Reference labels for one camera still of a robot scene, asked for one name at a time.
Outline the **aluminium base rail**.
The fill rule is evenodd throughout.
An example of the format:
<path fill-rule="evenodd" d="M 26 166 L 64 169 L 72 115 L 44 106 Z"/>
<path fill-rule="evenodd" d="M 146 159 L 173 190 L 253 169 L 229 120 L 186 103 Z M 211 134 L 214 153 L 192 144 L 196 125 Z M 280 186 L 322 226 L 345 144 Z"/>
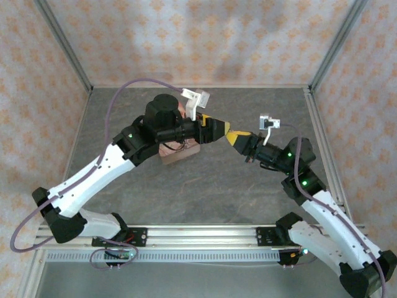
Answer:
<path fill-rule="evenodd" d="M 154 249 L 271 249 L 282 246 L 275 225 L 138 225 L 127 233 L 127 242 Z"/>

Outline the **black right base electronics bracket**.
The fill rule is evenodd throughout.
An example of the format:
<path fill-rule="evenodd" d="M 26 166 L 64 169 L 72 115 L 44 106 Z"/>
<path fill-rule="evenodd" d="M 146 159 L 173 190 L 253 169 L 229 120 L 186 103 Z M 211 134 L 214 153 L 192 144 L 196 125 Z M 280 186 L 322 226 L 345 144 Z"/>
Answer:
<path fill-rule="evenodd" d="M 279 260 L 277 263 L 281 265 L 283 269 L 293 269 L 303 265 L 303 263 L 299 263 L 299 260 L 305 254 L 304 248 L 282 249 L 279 250 Z"/>

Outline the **aluminium frame post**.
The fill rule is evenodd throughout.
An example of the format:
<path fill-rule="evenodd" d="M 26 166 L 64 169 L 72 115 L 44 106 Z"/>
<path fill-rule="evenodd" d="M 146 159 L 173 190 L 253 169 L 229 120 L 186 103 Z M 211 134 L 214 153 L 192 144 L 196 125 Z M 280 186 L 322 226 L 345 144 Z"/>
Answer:
<path fill-rule="evenodd" d="M 321 82 L 326 76 L 328 70 L 330 69 L 332 63 L 336 59 L 339 51 L 347 40 L 350 31 L 353 29 L 357 19 L 361 15 L 363 9 L 367 5 L 368 0 L 354 0 L 352 7 L 349 9 L 345 19 L 342 22 L 334 40 L 329 47 L 324 59 L 322 60 L 314 78 L 309 85 L 309 90 L 312 94 L 319 88 Z"/>
<path fill-rule="evenodd" d="M 74 72 L 77 74 L 78 79 L 82 83 L 84 89 L 88 94 L 92 92 L 94 86 L 90 82 L 86 72 L 78 57 L 73 50 L 68 38 L 66 37 L 64 30 L 62 29 L 60 23 L 58 22 L 56 15 L 52 11 L 49 3 L 47 0 L 33 0 L 35 6 L 40 11 L 43 19 L 47 23 L 52 35 L 54 36 L 55 40 L 57 41 L 58 45 L 62 49 L 63 53 L 66 56 L 69 64 L 71 65 Z"/>

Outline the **black left base electronics bracket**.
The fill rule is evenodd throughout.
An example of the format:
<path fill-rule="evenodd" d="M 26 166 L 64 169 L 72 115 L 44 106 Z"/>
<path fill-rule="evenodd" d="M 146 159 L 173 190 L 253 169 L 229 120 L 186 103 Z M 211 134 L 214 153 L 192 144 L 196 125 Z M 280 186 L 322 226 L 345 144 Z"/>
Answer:
<path fill-rule="evenodd" d="M 104 260 L 109 268 L 120 269 L 122 266 L 129 265 L 136 258 L 136 252 L 128 250 L 105 250 Z"/>

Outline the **black base electronics bracket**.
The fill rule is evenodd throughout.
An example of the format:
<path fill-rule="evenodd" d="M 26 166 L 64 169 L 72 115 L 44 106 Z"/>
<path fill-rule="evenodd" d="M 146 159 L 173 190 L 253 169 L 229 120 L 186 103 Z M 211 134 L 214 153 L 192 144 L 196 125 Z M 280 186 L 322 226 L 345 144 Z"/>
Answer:
<path fill-rule="evenodd" d="M 279 260 L 277 263 L 281 265 L 283 269 L 293 269 L 303 265 L 303 263 L 299 263 L 299 260 L 305 254 L 304 248 L 282 249 L 279 250 Z"/>
<path fill-rule="evenodd" d="M 120 269 L 122 266 L 129 265 L 136 258 L 136 252 L 128 250 L 105 250 L 104 260 L 109 268 Z"/>

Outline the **aluminium frame crossbar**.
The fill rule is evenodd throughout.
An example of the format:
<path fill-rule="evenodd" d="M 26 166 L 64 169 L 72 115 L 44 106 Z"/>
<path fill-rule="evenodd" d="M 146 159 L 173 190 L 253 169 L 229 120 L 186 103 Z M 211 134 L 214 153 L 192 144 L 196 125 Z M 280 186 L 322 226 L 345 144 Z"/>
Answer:
<path fill-rule="evenodd" d="M 207 90 L 211 88 L 265 88 L 265 89 L 309 89 L 309 84 L 190 84 L 190 85 L 180 85 L 174 84 L 174 86 L 178 89 L 187 88 L 187 89 L 202 89 Z M 140 82 L 133 83 L 127 88 L 164 88 L 161 84 L 155 84 L 150 82 Z"/>

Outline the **aluminium table side rail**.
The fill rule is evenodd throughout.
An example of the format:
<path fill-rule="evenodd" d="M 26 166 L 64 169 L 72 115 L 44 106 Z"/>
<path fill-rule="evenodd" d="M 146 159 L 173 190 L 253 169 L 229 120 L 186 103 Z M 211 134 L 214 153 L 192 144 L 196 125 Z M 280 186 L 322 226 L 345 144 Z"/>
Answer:
<path fill-rule="evenodd" d="M 347 197 L 342 185 L 342 180 L 337 170 L 336 162 L 334 160 L 331 150 L 331 145 L 328 141 L 325 126 L 323 124 L 318 106 L 314 99 L 314 95 L 309 86 L 303 88 L 303 92 L 305 95 L 306 104 L 308 106 L 308 111 L 310 113 L 332 197 L 337 201 L 339 205 L 344 208 L 344 212 L 346 213 L 348 218 L 353 220 L 353 216 L 350 211 Z"/>

